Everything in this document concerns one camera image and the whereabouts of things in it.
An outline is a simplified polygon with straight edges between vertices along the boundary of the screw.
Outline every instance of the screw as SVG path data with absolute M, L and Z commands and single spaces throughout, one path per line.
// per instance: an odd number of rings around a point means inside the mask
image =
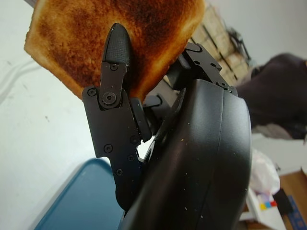
M 128 160 L 129 161 L 133 161 L 134 160 L 134 156 L 133 155 L 128 156 Z
M 117 64 L 112 64 L 112 65 L 110 65 L 110 69 L 111 69 L 112 71 L 115 71 L 115 70 L 118 69 L 118 65 L 117 65 Z
M 117 169 L 116 170 L 116 175 L 117 176 L 122 176 L 123 175 L 123 170 L 122 169 Z
M 116 95 L 113 92 L 106 92 L 102 96 L 103 103 L 105 104 L 113 104 L 116 101 Z
M 137 136 L 132 136 L 130 142 L 131 144 L 136 145 L 139 142 L 139 138 Z
M 109 145 L 109 144 L 105 145 L 105 147 L 104 147 L 105 153 L 110 153 L 110 152 L 112 152 L 112 150 L 113 150 L 112 145 Z
M 222 82 L 222 81 L 218 81 L 216 84 L 218 86 L 221 86 L 224 90 L 228 90 L 229 89 L 229 87 L 224 82 Z
M 90 97 L 93 97 L 96 95 L 96 89 L 89 89 L 87 91 L 87 95 L 89 95 Z

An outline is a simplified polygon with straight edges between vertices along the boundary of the toast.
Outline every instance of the toast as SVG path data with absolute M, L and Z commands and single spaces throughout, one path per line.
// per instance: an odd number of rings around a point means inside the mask
M 24 49 L 81 98 L 100 84 L 104 42 L 114 23 L 132 43 L 130 97 L 143 100 L 201 22 L 203 0 L 38 0 Z

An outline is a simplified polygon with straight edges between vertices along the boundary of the dark fabric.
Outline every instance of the dark fabric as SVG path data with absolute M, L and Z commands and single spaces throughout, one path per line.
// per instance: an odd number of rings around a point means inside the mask
M 307 125 L 306 61 L 281 54 L 252 72 L 252 79 L 237 87 L 245 99 L 252 127 L 269 123 Z

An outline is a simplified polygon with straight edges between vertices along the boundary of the colorful object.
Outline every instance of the colorful object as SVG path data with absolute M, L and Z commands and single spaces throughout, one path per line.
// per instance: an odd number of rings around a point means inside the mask
M 264 205 L 265 205 L 266 208 L 271 208 L 272 207 L 270 202 L 265 202 Z
M 275 200 L 271 202 L 271 206 L 272 206 L 272 207 L 277 207 L 277 203 L 276 203 Z
M 265 207 L 264 204 L 260 204 L 260 209 L 261 209 L 261 210 L 266 210 L 267 208 Z

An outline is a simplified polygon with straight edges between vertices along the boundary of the blue plastic lid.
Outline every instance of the blue plastic lid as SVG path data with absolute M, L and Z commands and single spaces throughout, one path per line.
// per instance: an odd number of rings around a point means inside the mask
M 35 229 L 116 230 L 122 215 L 111 167 L 92 159 L 75 174 Z

